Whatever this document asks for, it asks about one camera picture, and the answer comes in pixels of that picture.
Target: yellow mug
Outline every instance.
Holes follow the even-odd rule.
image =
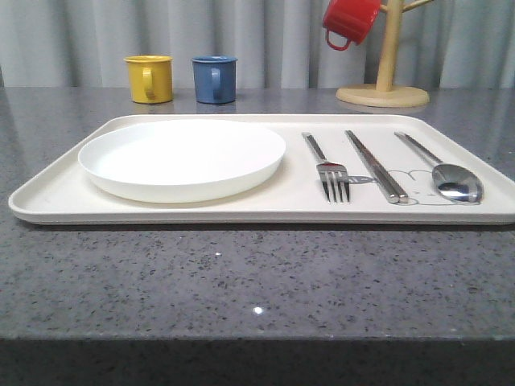
[[[163,103],[173,99],[171,57],[163,55],[127,56],[130,94],[137,103]]]

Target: gray curtain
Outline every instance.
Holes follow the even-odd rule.
[[[324,41],[328,0],[0,0],[8,86],[127,87],[123,57],[171,55],[176,88],[191,58],[234,55],[238,88],[374,83],[385,15],[347,51]],[[514,0],[434,0],[403,15],[396,84],[512,88]]]

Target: stainless steel utensil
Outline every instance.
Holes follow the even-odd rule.
[[[315,155],[323,191],[329,203],[350,203],[350,186],[347,168],[339,163],[329,162],[311,133],[303,137]]]
[[[386,169],[377,161],[370,153],[370,150],[356,137],[351,130],[345,130],[345,133],[356,147],[363,163],[369,169],[370,174],[377,180],[381,191],[385,195],[389,203],[408,203],[410,197],[401,188],[401,186],[393,179]]]
[[[444,163],[424,145],[406,133],[397,131],[395,135],[433,166],[431,173],[433,182],[437,191],[443,197],[455,203],[465,204],[479,203],[483,199],[483,184],[470,170],[458,165]]]

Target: tray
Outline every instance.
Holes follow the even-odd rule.
[[[261,122],[286,141],[278,171],[243,193],[200,203],[143,203],[95,187],[77,162],[80,148],[111,130],[150,121],[223,119]],[[388,203],[371,180],[344,131],[351,129],[410,195],[408,204]],[[472,170],[483,181],[479,205],[442,198],[431,183],[431,168],[394,131],[417,138],[445,162]],[[328,159],[352,176],[351,203],[324,199],[315,160],[301,133],[310,131]],[[427,123],[397,115],[217,114],[133,115],[108,121],[9,198],[19,219],[34,224],[178,223],[349,223],[349,224],[510,224],[515,222],[515,183]]]

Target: countertop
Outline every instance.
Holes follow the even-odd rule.
[[[125,88],[0,88],[4,347],[84,340],[512,342],[513,225],[57,227],[18,220],[7,206],[12,191],[108,120],[147,113],[398,113],[424,120],[515,179],[513,90],[433,91],[428,106],[413,109],[359,107],[334,94],[242,89],[236,102],[202,105],[192,90],[180,89],[172,102],[138,105]],[[513,352],[513,345],[503,350]]]

